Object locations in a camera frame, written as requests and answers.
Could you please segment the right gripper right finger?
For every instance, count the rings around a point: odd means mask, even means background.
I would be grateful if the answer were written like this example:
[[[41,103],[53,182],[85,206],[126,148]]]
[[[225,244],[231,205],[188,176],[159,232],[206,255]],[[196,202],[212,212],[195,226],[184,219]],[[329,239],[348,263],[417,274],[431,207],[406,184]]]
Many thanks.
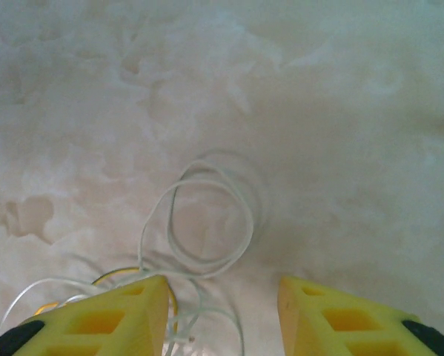
[[[277,309],[285,356],[444,356],[416,315],[298,277],[281,277]]]

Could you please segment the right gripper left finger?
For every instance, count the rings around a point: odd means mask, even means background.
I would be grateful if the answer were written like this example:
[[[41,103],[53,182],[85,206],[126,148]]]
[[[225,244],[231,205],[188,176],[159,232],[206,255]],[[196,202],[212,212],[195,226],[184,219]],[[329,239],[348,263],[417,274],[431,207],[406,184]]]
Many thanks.
[[[156,275],[23,321],[0,356],[162,356],[169,288]]]

